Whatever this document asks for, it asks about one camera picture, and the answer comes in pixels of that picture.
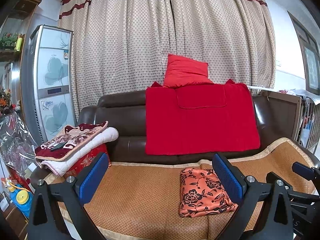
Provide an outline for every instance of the white cloth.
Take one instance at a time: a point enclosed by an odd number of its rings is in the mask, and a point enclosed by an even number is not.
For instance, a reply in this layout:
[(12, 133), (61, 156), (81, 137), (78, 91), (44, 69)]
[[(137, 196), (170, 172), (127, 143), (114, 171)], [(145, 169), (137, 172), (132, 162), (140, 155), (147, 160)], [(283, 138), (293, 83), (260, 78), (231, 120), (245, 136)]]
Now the white cloth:
[(91, 141), (89, 141), (85, 146), (78, 150), (75, 154), (68, 157), (67, 160), (63, 162), (55, 161), (42, 161), (40, 166), (47, 166), (55, 175), (63, 176), (81, 157), (85, 156), (95, 147), (106, 143), (112, 142), (119, 137), (119, 133), (116, 128), (107, 127), (103, 132), (95, 136)]

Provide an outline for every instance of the yellow cap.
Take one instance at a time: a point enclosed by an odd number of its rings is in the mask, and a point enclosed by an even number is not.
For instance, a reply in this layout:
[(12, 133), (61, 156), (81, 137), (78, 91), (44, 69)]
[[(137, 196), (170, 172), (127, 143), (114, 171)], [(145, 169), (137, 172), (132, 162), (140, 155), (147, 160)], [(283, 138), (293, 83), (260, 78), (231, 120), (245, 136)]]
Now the yellow cap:
[(9, 186), (8, 189), (10, 190), (10, 192), (14, 192), (16, 188), (13, 186)]
[(20, 205), (23, 205), (24, 203), (26, 203), (29, 199), (29, 194), (26, 190), (20, 190), (19, 193), (17, 194), (17, 202)]

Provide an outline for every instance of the screw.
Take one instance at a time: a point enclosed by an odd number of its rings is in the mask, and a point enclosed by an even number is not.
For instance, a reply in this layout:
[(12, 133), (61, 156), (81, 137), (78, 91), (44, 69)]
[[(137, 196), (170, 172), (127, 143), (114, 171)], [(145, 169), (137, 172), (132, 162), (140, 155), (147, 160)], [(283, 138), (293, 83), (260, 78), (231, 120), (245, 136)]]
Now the screw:
[(43, 179), (39, 179), (38, 181), (37, 181), (37, 185), (38, 186), (42, 186), (44, 184), (44, 180)]
[(277, 184), (278, 184), (279, 186), (283, 186), (283, 181), (280, 180), (280, 179), (278, 179), (278, 180), (277, 180)]
[(254, 176), (248, 176), (247, 177), (247, 181), (249, 181), (250, 183), (251, 182), (254, 182), (256, 179), (254, 178)]
[(75, 177), (74, 176), (69, 176), (69, 177), (67, 177), (67, 179), (66, 179), (66, 181), (68, 182), (68, 183), (71, 183), (71, 182), (73, 182), (75, 180)]

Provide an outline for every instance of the bamboo seat mat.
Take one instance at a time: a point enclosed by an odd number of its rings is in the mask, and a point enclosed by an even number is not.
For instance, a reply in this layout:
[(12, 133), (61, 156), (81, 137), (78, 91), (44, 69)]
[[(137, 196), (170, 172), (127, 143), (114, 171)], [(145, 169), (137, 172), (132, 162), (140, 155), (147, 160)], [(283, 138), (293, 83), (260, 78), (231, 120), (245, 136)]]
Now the bamboo seat mat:
[[(261, 153), (229, 160), (242, 173), (265, 182), (274, 171), (294, 190), (312, 193), (314, 186), (292, 172), (295, 161), (313, 166), (308, 156), (287, 138), (276, 140)], [(214, 239), (233, 212), (196, 218), (179, 217), (180, 171), (185, 167), (212, 168), (211, 162), (184, 165), (112, 163), (90, 203), (84, 207), (107, 239), (112, 240), (200, 240)], [(247, 230), (252, 229), (262, 207), (258, 203)], [(63, 203), (64, 218), (70, 217)]]

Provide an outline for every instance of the refrigerator door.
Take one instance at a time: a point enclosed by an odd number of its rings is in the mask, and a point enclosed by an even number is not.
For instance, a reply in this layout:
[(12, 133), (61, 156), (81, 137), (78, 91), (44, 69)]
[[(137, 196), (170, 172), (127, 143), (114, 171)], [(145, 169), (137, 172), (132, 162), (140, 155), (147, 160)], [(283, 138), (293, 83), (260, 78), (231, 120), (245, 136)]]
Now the refrigerator door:
[(38, 90), (69, 85), (68, 57), (62, 49), (39, 49)]
[(51, 140), (66, 125), (75, 125), (70, 94), (57, 95), (36, 99), (39, 116), (39, 128), (45, 132), (47, 140)]
[(69, 49), (70, 32), (64, 32), (61, 29), (47, 29), (43, 28), (40, 47)]

